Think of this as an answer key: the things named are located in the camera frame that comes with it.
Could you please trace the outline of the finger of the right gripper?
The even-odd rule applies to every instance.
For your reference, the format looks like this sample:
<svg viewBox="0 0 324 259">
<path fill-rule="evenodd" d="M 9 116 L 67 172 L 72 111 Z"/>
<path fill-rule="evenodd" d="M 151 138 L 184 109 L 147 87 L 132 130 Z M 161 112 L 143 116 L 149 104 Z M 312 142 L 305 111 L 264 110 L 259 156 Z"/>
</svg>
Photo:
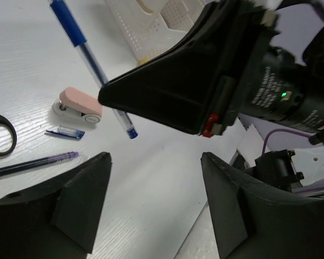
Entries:
<svg viewBox="0 0 324 259">
<path fill-rule="evenodd" d="M 175 46 L 110 80 L 98 100 L 187 134 L 221 135 L 258 82 L 277 20 L 253 1 L 210 2 Z"/>
</svg>

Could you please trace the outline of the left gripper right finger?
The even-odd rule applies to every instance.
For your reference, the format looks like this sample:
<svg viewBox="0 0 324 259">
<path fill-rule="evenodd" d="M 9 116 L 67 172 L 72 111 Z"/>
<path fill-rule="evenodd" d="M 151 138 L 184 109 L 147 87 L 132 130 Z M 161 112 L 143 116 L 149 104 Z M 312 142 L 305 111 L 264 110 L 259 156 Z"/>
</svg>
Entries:
<svg viewBox="0 0 324 259">
<path fill-rule="evenodd" d="M 324 258 L 324 197 L 272 187 L 211 152 L 201 168 L 220 258 Z"/>
</svg>

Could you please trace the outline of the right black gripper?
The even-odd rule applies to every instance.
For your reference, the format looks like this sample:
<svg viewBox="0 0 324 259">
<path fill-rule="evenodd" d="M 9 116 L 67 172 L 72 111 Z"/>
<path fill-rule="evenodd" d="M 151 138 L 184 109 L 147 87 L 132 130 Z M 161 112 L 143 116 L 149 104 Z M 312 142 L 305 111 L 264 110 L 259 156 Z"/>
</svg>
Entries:
<svg viewBox="0 0 324 259">
<path fill-rule="evenodd" d="M 221 1 L 219 132 L 242 113 L 309 133 L 324 145 L 324 26 L 302 54 L 272 46 L 278 14 L 255 1 Z"/>
</svg>

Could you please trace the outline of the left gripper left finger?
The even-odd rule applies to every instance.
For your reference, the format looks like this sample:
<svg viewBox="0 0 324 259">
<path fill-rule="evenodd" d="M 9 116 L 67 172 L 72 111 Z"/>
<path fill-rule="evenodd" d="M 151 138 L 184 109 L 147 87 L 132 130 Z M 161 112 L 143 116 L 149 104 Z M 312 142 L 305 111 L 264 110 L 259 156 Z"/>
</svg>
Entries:
<svg viewBox="0 0 324 259">
<path fill-rule="evenodd" d="M 92 253 L 111 175 L 102 152 L 0 199 L 0 258 L 86 258 Z"/>
</svg>

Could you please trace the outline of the white perforated organizer basket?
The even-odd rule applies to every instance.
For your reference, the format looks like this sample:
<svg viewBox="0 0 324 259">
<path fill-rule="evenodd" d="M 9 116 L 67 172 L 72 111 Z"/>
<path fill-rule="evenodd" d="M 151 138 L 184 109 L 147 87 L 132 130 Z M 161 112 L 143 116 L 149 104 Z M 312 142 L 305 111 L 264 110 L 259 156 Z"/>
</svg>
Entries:
<svg viewBox="0 0 324 259">
<path fill-rule="evenodd" d="M 106 1 L 137 61 L 176 45 L 209 1 Z"/>
</svg>

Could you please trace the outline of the blue gel pen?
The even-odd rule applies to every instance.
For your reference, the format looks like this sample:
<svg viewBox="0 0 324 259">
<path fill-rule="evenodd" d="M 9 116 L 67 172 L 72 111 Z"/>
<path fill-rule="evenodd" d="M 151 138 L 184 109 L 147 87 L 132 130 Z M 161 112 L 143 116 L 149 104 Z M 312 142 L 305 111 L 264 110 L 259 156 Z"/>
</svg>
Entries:
<svg viewBox="0 0 324 259">
<path fill-rule="evenodd" d="M 77 49 L 79 55 L 83 59 L 84 64 L 92 74 L 95 82 L 99 88 L 103 88 L 109 82 L 104 71 L 100 67 L 96 57 L 91 51 L 87 39 L 76 22 L 72 12 L 65 1 L 49 1 L 49 6 L 56 18 L 58 19 L 63 30 L 67 34 L 73 47 Z M 113 110 L 118 122 L 121 124 L 123 130 L 127 133 L 130 139 L 138 136 L 138 133 L 126 112 L 120 110 Z"/>
</svg>

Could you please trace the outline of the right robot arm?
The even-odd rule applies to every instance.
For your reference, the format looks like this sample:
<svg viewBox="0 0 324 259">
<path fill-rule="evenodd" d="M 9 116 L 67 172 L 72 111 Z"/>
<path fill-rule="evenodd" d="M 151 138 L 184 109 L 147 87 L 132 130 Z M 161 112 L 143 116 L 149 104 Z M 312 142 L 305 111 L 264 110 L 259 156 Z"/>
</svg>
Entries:
<svg viewBox="0 0 324 259">
<path fill-rule="evenodd" d="M 324 20 L 321 2 L 308 4 Z M 311 149 L 263 151 L 249 171 L 286 191 L 323 180 L 324 26 L 300 65 L 270 44 L 278 18 L 258 1 L 210 2 L 175 46 L 103 86 L 99 103 L 206 138 L 239 114 L 298 130 Z"/>
</svg>

